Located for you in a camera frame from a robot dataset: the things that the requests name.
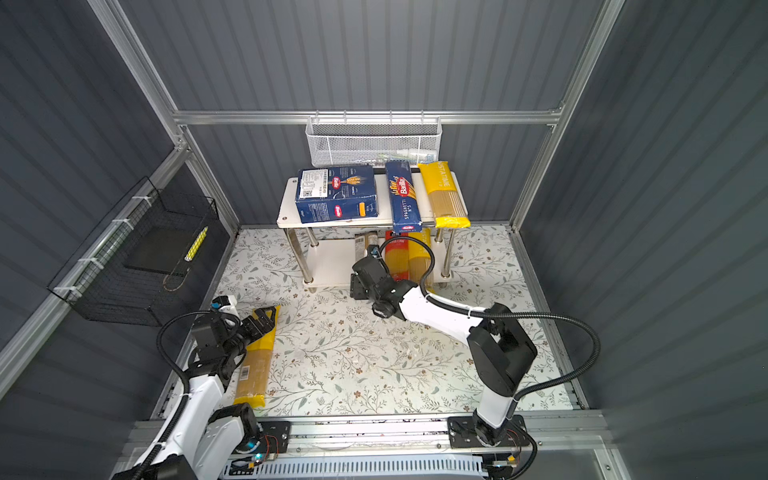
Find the dark blue Barilla box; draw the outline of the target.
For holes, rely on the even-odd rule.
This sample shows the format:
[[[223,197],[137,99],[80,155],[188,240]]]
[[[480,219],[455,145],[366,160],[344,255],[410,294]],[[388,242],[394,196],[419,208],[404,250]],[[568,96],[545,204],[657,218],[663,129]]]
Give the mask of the dark blue Barilla box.
[[[377,217],[374,169],[368,165],[303,169],[295,205],[304,224]]]

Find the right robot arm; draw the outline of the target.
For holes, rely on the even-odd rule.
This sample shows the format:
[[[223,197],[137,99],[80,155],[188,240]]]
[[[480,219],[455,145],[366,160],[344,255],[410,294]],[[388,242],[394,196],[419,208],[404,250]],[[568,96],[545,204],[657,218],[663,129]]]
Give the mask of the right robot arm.
[[[516,394],[537,356],[537,349],[509,309],[469,307],[438,297],[410,280],[395,280],[385,263],[366,257],[352,266],[353,276],[372,301],[379,318],[396,317],[435,329],[466,346],[483,385],[473,413],[474,431],[485,446],[500,443],[519,402]]]

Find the yellow Pasta Time bag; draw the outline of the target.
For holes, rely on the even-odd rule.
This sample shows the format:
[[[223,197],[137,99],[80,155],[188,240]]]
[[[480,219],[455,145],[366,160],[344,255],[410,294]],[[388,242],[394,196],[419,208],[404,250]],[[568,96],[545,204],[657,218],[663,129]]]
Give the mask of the yellow Pasta Time bag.
[[[431,246],[431,235],[429,228],[423,228],[421,232],[409,233],[410,238],[418,239],[427,246]],[[430,265],[429,253],[420,245],[409,241],[409,279],[419,283],[421,277]]]
[[[471,222],[448,163],[437,161],[420,164],[419,172],[435,218],[435,226],[440,229],[469,228]]]

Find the clear blue spaghetti bag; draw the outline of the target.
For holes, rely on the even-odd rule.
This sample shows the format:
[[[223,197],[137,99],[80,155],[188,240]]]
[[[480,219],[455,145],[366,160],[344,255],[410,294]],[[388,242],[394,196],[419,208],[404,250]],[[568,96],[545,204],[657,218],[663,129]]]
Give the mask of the clear blue spaghetti bag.
[[[379,246],[377,231],[366,231],[356,234],[354,237],[354,262],[358,262],[370,253],[371,247]]]

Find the blue Barilla spaghetti box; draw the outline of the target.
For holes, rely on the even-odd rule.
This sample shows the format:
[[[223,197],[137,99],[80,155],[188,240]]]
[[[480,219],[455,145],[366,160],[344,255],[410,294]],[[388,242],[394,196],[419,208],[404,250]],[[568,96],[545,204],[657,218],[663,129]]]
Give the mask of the blue Barilla spaghetti box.
[[[423,224],[416,198],[411,167],[407,161],[392,160],[385,164],[387,186],[397,234],[418,233]]]

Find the red spaghetti bag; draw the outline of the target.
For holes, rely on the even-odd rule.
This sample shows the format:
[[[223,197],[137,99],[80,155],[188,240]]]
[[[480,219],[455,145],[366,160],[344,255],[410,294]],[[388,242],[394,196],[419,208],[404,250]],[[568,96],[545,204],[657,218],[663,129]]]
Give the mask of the red spaghetti bag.
[[[384,259],[390,275],[395,281],[408,280],[409,275],[409,241],[398,240],[394,231],[387,231],[386,240],[391,242],[384,249]]]

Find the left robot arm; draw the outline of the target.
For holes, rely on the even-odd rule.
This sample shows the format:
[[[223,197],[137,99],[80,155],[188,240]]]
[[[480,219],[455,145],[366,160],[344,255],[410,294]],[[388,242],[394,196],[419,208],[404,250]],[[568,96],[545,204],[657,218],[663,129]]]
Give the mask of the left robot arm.
[[[182,392],[157,435],[135,464],[114,479],[217,479],[235,453],[257,456],[261,463],[277,450],[248,404],[219,407],[238,360],[247,347],[275,331],[280,308],[259,308],[241,318],[222,297],[207,311],[168,320],[156,348],[181,382]],[[191,319],[197,343],[195,360],[181,367],[165,350],[164,336],[176,323]]]

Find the yellow spaghetti bag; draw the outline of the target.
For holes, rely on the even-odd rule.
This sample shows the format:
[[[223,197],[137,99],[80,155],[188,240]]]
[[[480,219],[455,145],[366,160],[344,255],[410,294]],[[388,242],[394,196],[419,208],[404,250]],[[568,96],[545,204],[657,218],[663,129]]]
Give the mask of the yellow spaghetti bag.
[[[234,404],[248,404],[253,409],[266,405],[266,394],[271,360],[275,346],[280,306],[254,309],[255,319],[266,317],[275,326],[264,337],[247,347],[235,390]]]

